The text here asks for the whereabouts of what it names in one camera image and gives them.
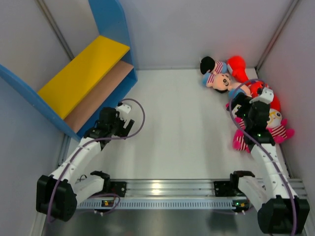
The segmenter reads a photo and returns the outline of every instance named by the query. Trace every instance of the striped shirt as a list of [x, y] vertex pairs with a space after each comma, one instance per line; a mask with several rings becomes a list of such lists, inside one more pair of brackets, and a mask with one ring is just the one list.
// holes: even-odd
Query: striped shirt
[[244, 135], [242, 135], [242, 136], [238, 136], [237, 138], [236, 138], [236, 140], [237, 141], [239, 141], [240, 142], [240, 148], [238, 149], [239, 151], [244, 151], [244, 150], [246, 150], [246, 148], [247, 148], [247, 144], [245, 143], [245, 141], [244, 141]]
[[245, 123], [243, 119], [238, 124], [241, 126], [242, 129], [245, 129]]
[[282, 124], [271, 129], [270, 133], [271, 133], [273, 138], [275, 138], [276, 136], [281, 136], [284, 139], [287, 139], [286, 130]]
[[217, 64], [217, 67], [216, 67], [215, 71], [219, 74], [219, 73], [222, 72], [222, 69], [223, 69], [223, 62], [217, 61], [216, 64]]
[[209, 78], [207, 80], [207, 84], [208, 83], [213, 83], [215, 81], [215, 76], [216, 76], [215, 74], [210, 73], [210, 76], [209, 76]]

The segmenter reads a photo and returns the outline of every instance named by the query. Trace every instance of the red plush toy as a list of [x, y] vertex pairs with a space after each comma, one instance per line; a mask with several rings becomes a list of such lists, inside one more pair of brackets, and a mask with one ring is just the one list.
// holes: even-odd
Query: red plush toy
[[227, 69], [237, 82], [244, 83], [248, 80], [245, 73], [246, 63], [241, 56], [233, 56], [226, 62]]
[[[258, 93], [257, 93], [258, 89], [263, 88], [263, 83], [261, 81], [258, 81], [251, 84], [249, 87], [250, 87], [251, 95], [254, 98], [258, 96]], [[270, 103], [270, 108], [281, 112], [280, 100], [275, 94], [274, 94], [274, 100], [272, 100], [272, 102]]]

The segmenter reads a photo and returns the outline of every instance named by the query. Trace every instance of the gray metal pole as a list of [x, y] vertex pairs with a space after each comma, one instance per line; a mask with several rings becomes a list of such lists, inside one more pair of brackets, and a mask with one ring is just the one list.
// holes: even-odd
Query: gray metal pole
[[70, 60], [74, 59], [74, 55], [73, 55], [69, 45], [67, 44], [67, 41], [65, 40], [63, 34], [61, 33], [55, 19], [53, 18], [52, 14], [50, 13], [44, 0], [35, 0], [35, 2], [37, 3], [38, 7], [40, 8], [42, 13], [46, 17], [48, 23], [50, 24], [51, 28], [53, 29], [58, 41], [60, 42], [61, 46], [63, 47], [63, 49], [64, 49], [65, 53], [67, 54], [67, 56], [69, 57], [69, 59]]
[[275, 43], [277, 42], [279, 36], [281, 35], [281, 33], [283, 32], [286, 24], [288, 23], [288, 20], [290, 19], [290, 17], [292, 16], [293, 12], [296, 10], [298, 4], [301, 2], [301, 0], [293, 0], [288, 8], [288, 10], [286, 11], [283, 19], [281, 20], [278, 28], [276, 29], [274, 35], [272, 36], [270, 42], [268, 43], [265, 51], [263, 52], [262, 56], [260, 57], [258, 64], [256, 66], [256, 71], [258, 72], [262, 65], [264, 64], [264, 62], [266, 61], [269, 53], [271, 52], [272, 48], [274, 47]]

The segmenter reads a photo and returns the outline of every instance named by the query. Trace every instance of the yellow step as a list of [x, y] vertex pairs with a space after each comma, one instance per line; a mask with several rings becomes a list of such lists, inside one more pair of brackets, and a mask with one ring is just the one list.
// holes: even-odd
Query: yellow step
[[64, 119], [128, 51], [129, 46], [99, 36], [38, 95]]
[[133, 65], [119, 61], [64, 119], [69, 127], [77, 133], [132, 69]]

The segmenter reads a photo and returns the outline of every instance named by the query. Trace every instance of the white wall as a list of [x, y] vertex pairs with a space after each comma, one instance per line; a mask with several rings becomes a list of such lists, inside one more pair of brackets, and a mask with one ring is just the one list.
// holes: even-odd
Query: white wall
[[[68, 63], [34, 0], [0, 1], [0, 64], [38, 90]], [[0, 232], [27, 236], [36, 182], [56, 166], [63, 138], [0, 78]]]
[[295, 136], [283, 150], [295, 177], [303, 179], [315, 208], [315, 123], [313, 72], [315, 58], [315, 1], [303, 0], [293, 14], [271, 54], [260, 78], [269, 82], [279, 96], [283, 116]]
[[[77, 55], [98, 35], [88, 0], [45, 0]], [[140, 69], [242, 55], [256, 66], [288, 0], [120, 0]]]
[[0, 64], [37, 91], [68, 62], [35, 0], [0, 0]]

